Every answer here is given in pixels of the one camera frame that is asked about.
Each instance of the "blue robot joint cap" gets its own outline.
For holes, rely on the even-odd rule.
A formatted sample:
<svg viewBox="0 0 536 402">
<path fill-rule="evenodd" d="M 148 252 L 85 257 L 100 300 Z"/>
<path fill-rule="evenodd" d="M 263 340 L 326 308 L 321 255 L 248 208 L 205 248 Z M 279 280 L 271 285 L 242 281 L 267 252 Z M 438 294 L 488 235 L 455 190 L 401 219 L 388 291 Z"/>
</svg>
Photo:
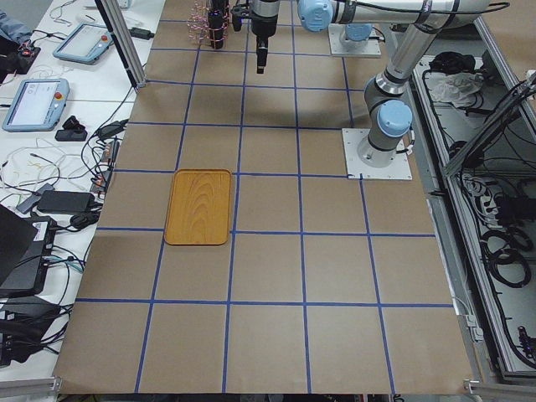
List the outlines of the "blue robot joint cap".
<svg viewBox="0 0 536 402">
<path fill-rule="evenodd" d="M 391 138 L 403 137 L 410 129 L 412 120 L 411 109 L 401 100 L 388 100 L 378 112 L 378 126 Z"/>
</svg>

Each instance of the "white table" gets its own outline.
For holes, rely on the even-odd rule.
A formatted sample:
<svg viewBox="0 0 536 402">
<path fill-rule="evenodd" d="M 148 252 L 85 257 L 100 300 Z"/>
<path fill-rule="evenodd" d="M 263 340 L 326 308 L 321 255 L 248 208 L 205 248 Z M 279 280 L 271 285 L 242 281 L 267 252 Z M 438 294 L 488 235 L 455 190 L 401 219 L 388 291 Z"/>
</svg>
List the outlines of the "white table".
<svg viewBox="0 0 536 402">
<path fill-rule="evenodd" d="M 100 14 L 96 10 L 83 8 L 81 0 L 67 6 L 63 10 L 62 19 L 72 21 L 73 24 L 68 27 L 66 24 L 55 23 L 49 17 L 50 10 L 63 4 L 64 0 L 54 0 L 49 11 L 44 15 L 43 20 L 37 29 L 45 32 L 62 32 L 68 34 L 74 29 L 81 20 L 80 15 L 90 15 L 94 19 L 101 21 Z M 155 31 L 162 12 L 165 0 L 133 0 L 130 9 L 124 11 L 126 21 L 129 26 L 138 26 L 139 28 L 150 29 Z M 39 38 L 42 34 L 35 33 L 33 38 Z M 3 177 L 11 184 L 20 180 L 32 180 L 39 174 L 39 164 L 42 167 L 46 162 L 35 157 L 30 157 L 30 153 L 37 153 L 51 161 L 56 161 L 61 157 L 62 152 L 72 155 L 80 154 L 83 142 L 56 142 L 54 134 L 56 129 L 71 115 L 78 118 L 81 124 L 91 134 L 101 123 L 106 120 L 110 114 L 120 105 L 130 89 L 130 82 L 123 69 L 122 63 L 118 56 L 117 50 L 112 46 L 102 57 L 93 65 L 77 64 L 56 59 L 52 56 L 52 51 L 59 44 L 58 39 L 43 39 L 38 42 L 42 48 L 41 54 L 36 59 L 34 65 L 27 75 L 18 75 L 14 77 L 9 75 L 5 81 L 9 82 L 0 86 L 0 103 L 9 103 L 19 87 L 22 80 L 26 78 L 65 78 L 70 83 L 70 95 L 66 107 L 59 120 L 59 124 L 54 130 L 44 132 L 6 132 L 0 129 L 0 161 L 3 162 L 14 151 L 17 151 L 13 157 L 9 158 L 9 164 L 4 168 Z M 147 56 L 151 48 L 152 41 L 134 39 L 134 44 L 142 63 L 147 61 Z M 136 94 L 131 92 L 126 102 L 115 114 L 111 121 L 128 118 L 131 114 L 133 101 Z M 0 119 L 7 114 L 7 109 L 0 110 Z M 90 158 L 89 149 L 85 155 Z M 67 175 L 82 168 L 82 162 L 79 157 L 67 157 L 61 164 L 62 175 Z M 50 169 L 50 174 L 43 174 L 43 177 L 53 176 L 55 171 Z M 57 190 L 64 191 L 87 191 L 90 188 L 90 175 L 74 180 L 60 180 L 55 184 Z M 9 195 L 10 192 L 0 187 L 0 199 Z M 7 198 L 3 205 L 14 209 L 18 202 L 18 196 Z M 68 224 L 69 215 L 52 215 L 59 224 Z M 56 234 L 55 245 L 65 247 L 73 251 L 80 258 L 83 258 L 87 247 L 95 233 L 95 226 L 91 226 L 79 233 L 59 232 Z M 54 250 L 54 254 L 67 256 L 67 253 L 61 250 Z M 70 283 L 62 304 L 72 303 L 75 300 L 76 293 L 80 284 L 81 274 L 71 269 Z M 64 265 L 58 265 L 48 270 L 44 290 L 38 295 L 44 300 L 57 303 L 64 292 L 67 281 L 67 270 Z M 64 325 L 64 319 L 57 319 L 47 332 L 53 334 Z M 54 345 L 59 349 L 61 343 Z M 0 381 L 13 381 L 20 379 L 42 379 L 52 375 L 57 356 L 41 351 L 32 355 L 25 363 L 12 362 L 10 366 L 0 368 Z"/>
</svg>

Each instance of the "screen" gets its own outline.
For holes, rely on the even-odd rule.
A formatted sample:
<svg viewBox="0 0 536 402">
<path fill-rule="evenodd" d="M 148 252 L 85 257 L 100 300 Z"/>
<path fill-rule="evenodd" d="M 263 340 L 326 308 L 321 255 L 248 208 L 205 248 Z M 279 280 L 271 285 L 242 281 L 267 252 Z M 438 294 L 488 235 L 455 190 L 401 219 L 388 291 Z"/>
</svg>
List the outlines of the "screen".
<svg viewBox="0 0 536 402">
<path fill-rule="evenodd" d="M 106 28 L 84 25 L 67 44 L 60 50 L 63 54 L 76 57 L 85 57 L 101 41 L 101 36 L 106 35 Z"/>
<path fill-rule="evenodd" d="M 34 126 L 46 122 L 58 82 L 27 82 L 9 124 Z"/>
</svg>

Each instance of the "small black object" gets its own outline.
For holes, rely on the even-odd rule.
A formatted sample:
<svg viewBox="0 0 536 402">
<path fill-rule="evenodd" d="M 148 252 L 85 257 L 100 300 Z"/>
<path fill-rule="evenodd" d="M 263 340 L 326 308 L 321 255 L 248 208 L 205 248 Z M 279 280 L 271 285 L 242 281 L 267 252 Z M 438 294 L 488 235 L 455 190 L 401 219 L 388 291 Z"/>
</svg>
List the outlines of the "small black object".
<svg viewBox="0 0 536 402">
<path fill-rule="evenodd" d="M 82 126 L 76 116 L 69 117 L 62 125 L 65 130 L 84 130 L 85 126 Z"/>
<path fill-rule="evenodd" d="M 129 32 L 131 33 L 131 36 L 133 38 L 139 38 L 139 39 L 145 39 L 145 40 L 154 38 L 154 33 L 148 29 L 133 27 L 129 29 Z"/>
<path fill-rule="evenodd" d="M 127 123 L 128 123 L 128 119 L 121 120 L 121 121 L 113 121 L 112 123 L 99 128 L 96 131 L 96 134 L 99 137 L 99 139 L 107 140 L 108 138 L 112 138 L 113 136 L 116 136 L 120 132 L 123 132 L 125 130 L 125 126 Z"/>
<path fill-rule="evenodd" d="M 209 12 L 209 37 L 213 49 L 224 47 L 224 15 L 220 10 Z"/>
<path fill-rule="evenodd" d="M 432 71 L 453 75 L 461 72 L 474 73 L 476 64 L 475 58 L 470 54 L 443 52 L 430 62 L 430 68 Z"/>
<path fill-rule="evenodd" d="M 84 129 L 58 130 L 54 138 L 59 142 L 85 141 L 87 131 Z"/>
<path fill-rule="evenodd" d="M 84 212 L 83 214 L 71 216 L 69 223 L 73 226 L 73 228 L 82 230 L 92 224 L 96 224 L 99 221 L 100 216 L 101 213 L 98 211 Z"/>
<path fill-rule="evenodd" d="M 59 312 L 58 305 L 36 296 L 8 299 L 0 310 L 0 366 L 24 363 L 42 350 L 43 336 Z"/>
<path fill-rule="evenodd" d="M 47 190 L 54 190 L 54 186 L 51 184 L 45 183 L 41 186 L 35 193 L 26 198 L 22 203 L 17 205 L 17 211 L 21 214 L 27 214 L 32 210 L 32 208 L 37 205 L 43 193 Z"/>
<path fill-rule="evenodd" d="M 45 191 L 37 209 L 46 214 L 79 214 L 87 211 L 94 201 L 91 193 Z"/>
</svg>

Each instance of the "robot end effector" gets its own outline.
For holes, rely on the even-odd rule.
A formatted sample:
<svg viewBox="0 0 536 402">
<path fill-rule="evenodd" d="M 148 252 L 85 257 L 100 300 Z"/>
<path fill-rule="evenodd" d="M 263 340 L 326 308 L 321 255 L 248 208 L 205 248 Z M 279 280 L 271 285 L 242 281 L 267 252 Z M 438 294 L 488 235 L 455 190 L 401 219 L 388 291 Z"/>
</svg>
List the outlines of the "robot end effector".
<svg viewBox="0 0 536 402">
<path fill-rule="evenodd" d="M 257 37 L 257 74 L 264 74 L 268 59 L 268 38 L 276 34 L 280 0 L 252 0 L 231 9 L 233 28 L 240 31 L 242 19 L 251 20 L 251 32 Z"/>
</svg>

